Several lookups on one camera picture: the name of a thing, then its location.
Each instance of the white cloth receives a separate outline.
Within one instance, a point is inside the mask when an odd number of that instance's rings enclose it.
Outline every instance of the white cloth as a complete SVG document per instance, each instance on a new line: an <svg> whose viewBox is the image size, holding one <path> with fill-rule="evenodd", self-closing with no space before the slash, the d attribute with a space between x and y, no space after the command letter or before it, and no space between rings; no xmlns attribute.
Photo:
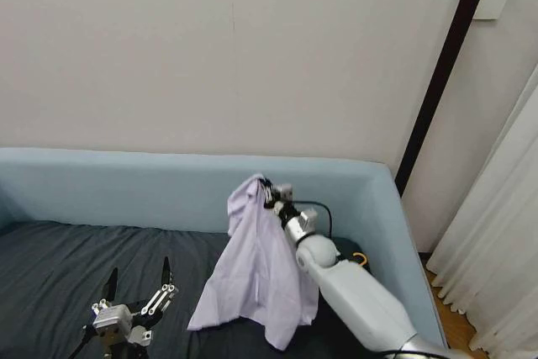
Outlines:
<svg viewBox="0 0 538 359"><path fill-rule="evenodd" d="M298 269L278 217L264 209L260 178L249 178L228 199L231 239L187 329L246 317L265 325L267 341L284 350L297 326L310 325L315 318L318 286Z"/></svg>
<svg viewBox="0 0 538 359"><path fill-rule="evenodd" d="M538 66L427 267L495 359L538 357Z"/></svg>

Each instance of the white wall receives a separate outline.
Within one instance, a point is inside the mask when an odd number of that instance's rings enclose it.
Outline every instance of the white wall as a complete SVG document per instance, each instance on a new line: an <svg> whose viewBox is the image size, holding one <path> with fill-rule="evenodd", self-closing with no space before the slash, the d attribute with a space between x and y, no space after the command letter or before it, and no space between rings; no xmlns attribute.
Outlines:
<svg viewBox="0 0 538 359"><path fill-rule="evenodd" d="M419 251L450 224L538 63L538 0L475 21L403 195Z"/></svg>
<svg viewBox="0 0 538 359"><path fill-rule="evenodd" d="M0 0L0 145L395 171L456 1Z"/></svg>

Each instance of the light switch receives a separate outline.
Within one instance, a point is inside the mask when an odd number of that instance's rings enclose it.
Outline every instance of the light switch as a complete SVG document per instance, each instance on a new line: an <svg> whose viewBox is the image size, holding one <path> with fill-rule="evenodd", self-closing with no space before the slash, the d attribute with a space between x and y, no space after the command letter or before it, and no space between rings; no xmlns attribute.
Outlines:
<svg viewBox="0 0 538 359"><path fill-rule="evenodd" d="M496 20L500 17L507 0L480 0L474 20Z"/></svg>

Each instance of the black cable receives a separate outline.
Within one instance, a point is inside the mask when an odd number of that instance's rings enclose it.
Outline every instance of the black cable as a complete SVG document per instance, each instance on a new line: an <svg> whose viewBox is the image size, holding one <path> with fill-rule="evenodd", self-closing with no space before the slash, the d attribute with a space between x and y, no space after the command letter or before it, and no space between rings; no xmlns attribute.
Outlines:
<svg viewBox="0 0 538 359"><path fill-rule="evenodd" d="M301 205L316 205L316 206L320 206L321 208L325 209L327 211L327 214L329 215L329 238L332 239L333 238L333 215L332 213L330 212L330 209L327 205L321 203L321 202L317 202L317 201L296 201L295 199L293 200L293 203L297 203L297 204L301 204Z"/></svg>
<svg viewBox="0 0 538 359"><path fill-rule="evenodd" d="M376 352L374 355L375 357L386 357L388 355L396 355L398 358L398 355L418 355L427 357L430 359L450 359L447 356L439 355L438 353L430 353L430 352L421 352L421 351L381 351Z"/></svg>
<svg viewBox="0 0 538 359"><path fill-rule="evenodd" d="M87 344L87 341L81 341L80 344L75 348L75 350L69 355L67 359L73 359L76 355L80 353L82 348Z"/></svg>
<svg viewBox="0 0 538 359"><path fill-rule="evenodd" d="M81 342L78 344L78 346L75 348L75 350L69 355L67 359L73 359L76 355L80 353L82 348L92 340L92 338L97 335L97 331L95 331L95 328L93 328L92 325L86 325L84 327L84 336L82 337Z"/></svg>

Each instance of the bed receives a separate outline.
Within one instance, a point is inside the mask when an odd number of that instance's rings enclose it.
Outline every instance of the bed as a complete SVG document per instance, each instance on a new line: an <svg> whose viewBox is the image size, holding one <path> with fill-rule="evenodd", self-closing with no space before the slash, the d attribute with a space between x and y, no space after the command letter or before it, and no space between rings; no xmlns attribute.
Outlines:
<svg viewBox="0 0 538 359"><path fill-rule="evenodd" d="M361 249L372 274L428 341L445 345L390 171L335 159L0 149L0 357L67 357L103 283L119 268L117 300L148 298L169 256L180 292L154 328L158 358L368 357L323 302L285 352L248 319L187 332L228 236L225 203L262 172L294 195L328 204L343 252ZM320 213L319 229L326 224ZM80 358L101 357L97 341Z"/></svg>

